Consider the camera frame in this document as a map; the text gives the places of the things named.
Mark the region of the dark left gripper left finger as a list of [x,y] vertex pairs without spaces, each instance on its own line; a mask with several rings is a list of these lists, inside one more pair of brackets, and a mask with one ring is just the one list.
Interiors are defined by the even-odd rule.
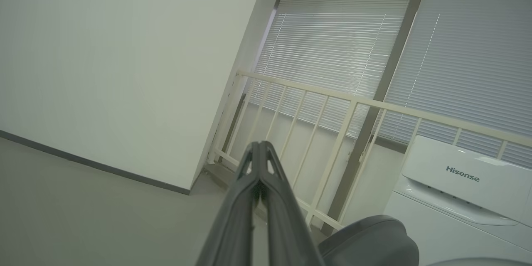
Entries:
[[247,146],[224,201],[197,259],[197,266],[250,266],[253,213],[260,191],[259,171],[249,166],[259,157],[259,142]]

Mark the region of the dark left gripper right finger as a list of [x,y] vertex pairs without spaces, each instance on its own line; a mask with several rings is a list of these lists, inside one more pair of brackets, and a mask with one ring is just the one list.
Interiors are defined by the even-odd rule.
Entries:
[[271,266],[323,266],[272,143],[259,143],[259,185],[268,222]]

